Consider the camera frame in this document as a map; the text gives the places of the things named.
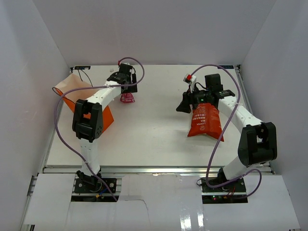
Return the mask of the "red chips bag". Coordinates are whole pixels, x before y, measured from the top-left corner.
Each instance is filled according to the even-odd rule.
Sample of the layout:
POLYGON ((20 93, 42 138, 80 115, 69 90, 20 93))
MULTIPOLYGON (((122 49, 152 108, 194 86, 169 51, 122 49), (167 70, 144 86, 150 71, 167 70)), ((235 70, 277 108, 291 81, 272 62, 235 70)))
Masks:
POLYGON ((221 133, 219 110, 210 103, 200 103, 193 110, 191 128, 187 136, 193 137, 205 134, 218 140, 221 133))

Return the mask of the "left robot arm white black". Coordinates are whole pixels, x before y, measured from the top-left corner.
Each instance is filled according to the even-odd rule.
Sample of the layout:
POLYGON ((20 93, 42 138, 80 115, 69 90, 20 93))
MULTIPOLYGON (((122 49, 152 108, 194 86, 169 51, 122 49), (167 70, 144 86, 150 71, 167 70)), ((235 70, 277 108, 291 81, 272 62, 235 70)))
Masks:
POLYGON ((102 188, 99 178, 101 170, 96 140, 103 133, 103 110, 117 96, 123 93, 135 93, 137 85, 135 69, 128 63, 120 64, 119 70, 110 75, 104 88, 98 90, 85 100, 79 99, 75 104, 72 129, 79 139, 81 155, 85 159, 77 176, 91 191, 97 192, 102 188))

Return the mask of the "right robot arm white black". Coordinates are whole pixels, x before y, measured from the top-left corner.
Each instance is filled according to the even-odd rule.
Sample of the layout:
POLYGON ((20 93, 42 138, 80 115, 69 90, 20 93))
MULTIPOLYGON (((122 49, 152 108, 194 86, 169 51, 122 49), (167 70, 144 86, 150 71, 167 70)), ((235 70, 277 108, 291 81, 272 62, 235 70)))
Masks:
POLYGON ((196 86, 196 76, 186 75, 184 82, 189 88, 182 95, 178 112, 194 112, 189 136, 206 133, 221 141, 226 128, 220 126, 219 113, 228 117, 226 125, 233 123, 240 132, 237 156, 222 167, 218 176, 206 180, 210 188, 230 191, 235 181, 254 170, 254 167, 277 158, 276 127, 263 122, 239 104, 239 98, 231 90, 225 90, 219 74, 205 76, 205 88, 196 86))

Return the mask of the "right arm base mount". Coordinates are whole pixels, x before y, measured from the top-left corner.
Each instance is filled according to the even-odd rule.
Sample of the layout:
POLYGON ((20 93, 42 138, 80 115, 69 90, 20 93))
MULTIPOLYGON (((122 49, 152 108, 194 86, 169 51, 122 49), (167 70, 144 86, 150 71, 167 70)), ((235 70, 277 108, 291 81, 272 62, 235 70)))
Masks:
POLYGON ((204 205, 248 203, 243 179, 219 188, 208 187, 205 178, 198 179, 196 184, 201 187, 202 202, 204 205))

